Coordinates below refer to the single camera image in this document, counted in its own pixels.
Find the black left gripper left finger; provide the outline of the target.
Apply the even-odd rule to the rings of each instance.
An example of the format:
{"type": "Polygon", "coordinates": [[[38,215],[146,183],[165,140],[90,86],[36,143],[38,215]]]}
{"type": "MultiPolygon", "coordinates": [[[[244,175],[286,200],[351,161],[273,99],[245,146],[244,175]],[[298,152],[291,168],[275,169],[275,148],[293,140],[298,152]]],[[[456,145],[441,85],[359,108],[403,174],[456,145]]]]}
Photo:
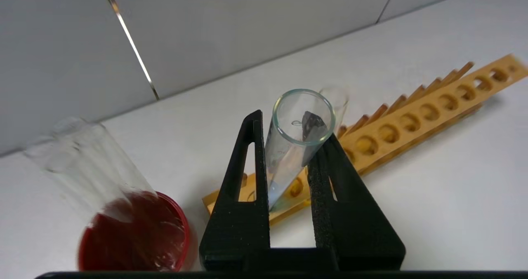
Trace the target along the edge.
{"type": "Polygon", "coordinates": [[[241,124],[226,174],[200,241],[200,263],[207,271],[243,270],[247,255],[270,248],[270,221],[263,114],[255,110],[241,124]],[[248,146],[254,144],[255,199],[240,202],[248,146]]]}

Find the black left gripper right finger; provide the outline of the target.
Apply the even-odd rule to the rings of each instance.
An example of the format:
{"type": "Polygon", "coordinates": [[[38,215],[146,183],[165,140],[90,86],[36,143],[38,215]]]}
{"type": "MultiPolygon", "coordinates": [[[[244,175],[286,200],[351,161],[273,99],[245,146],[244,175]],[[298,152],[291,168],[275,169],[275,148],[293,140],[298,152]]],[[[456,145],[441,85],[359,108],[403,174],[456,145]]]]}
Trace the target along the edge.
{"type": "Polygon", "coordinates": [[[405,245],[335,136],[309,163],[316,246],[341,271],[398,271],[405,245]]]}

